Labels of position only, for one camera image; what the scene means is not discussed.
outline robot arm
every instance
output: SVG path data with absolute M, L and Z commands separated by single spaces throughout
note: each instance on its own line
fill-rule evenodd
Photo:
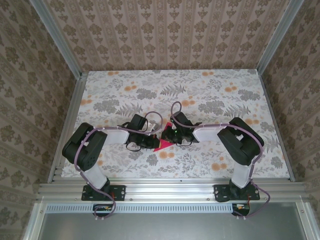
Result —
M 173 116 L 174 118 L 171 117 L 170 120 L 176 126 L 176 129 L 173 130 L 172 127 L 167 128 L 162 133 L 161 138 L 175 144 L 181 144 L 182 140 L 191 143 L 205 141 L 222 142 L 235 161 L 234 171 L 228 188 L 231 197 L 226 197 L 222 200 L 225 202 L 232 197 L 240 199 L 241 196 L 247 198 L 247 190 L 252 189 L 250 186 L 252 161 L 260 153 L 260 147 L 257 142 L 248 134 L 230 126 L 204 127 L 201 125 L 196 127 L 201 123 L 198 122 L 193 125 L 181 111 L 174 113 Z M 264 145 L 263 139 L 241 118 L 235 117 L 229 124 L 249 132 L 258 139 L 262 146 Z
M 158 148 L 160 141 L 155 134 L 146 135 L 142 133 L 129 132 L 128 130 L 141 130 L 147 119 L 135 114 L 130 122 L 119 126 L 121 129 L 102 129 L 94 132 L 87 143 L 83 146 L 77 159 L 77 166 L 81 169 L 89 182 L 99 190 L 108 193 L 110 181 L 101 172 L 97 164 L 99 154 L 104 145 L 135 143 L 140 148 L 154 149 Z M 74 132 L 69 141 L 65 144 L 62 155 L 74 164 L 76 152 L 86 135 L 94 127 L 86 122 L 82 123 Z

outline damask wallpaper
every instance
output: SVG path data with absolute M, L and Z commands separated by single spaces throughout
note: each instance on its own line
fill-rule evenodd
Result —
M 83 71 L 256 68 L 289 0 L 45 0 Z
M 20 239 L 75 79 L 28 0 L 0 1 L 0 239 Z
M 298 181 L 320 223 L 320 0 L 305 0 L 263 73 Z

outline floral mat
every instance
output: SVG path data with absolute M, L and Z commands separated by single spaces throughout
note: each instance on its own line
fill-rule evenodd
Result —
M 255 69 L 92 71 L 74 130 L 83 122 L 97 127 L 120 125 L 149 111 L 161 113 L 166 125 L 175 101 L 182 103 L 182 112 L 192 123 L 242 118 L 265 143 L 253 177 L 289 178 Z M 148 119 L 156 125 L 160 121 L 156 114 Z M 110 178 L 230 178 L 234 170 L 234 160 L 220 142 L 173 145 L 156 152 L 105 145 L 97 163 Z M 65 161 L 62 176 L 79 175 Z

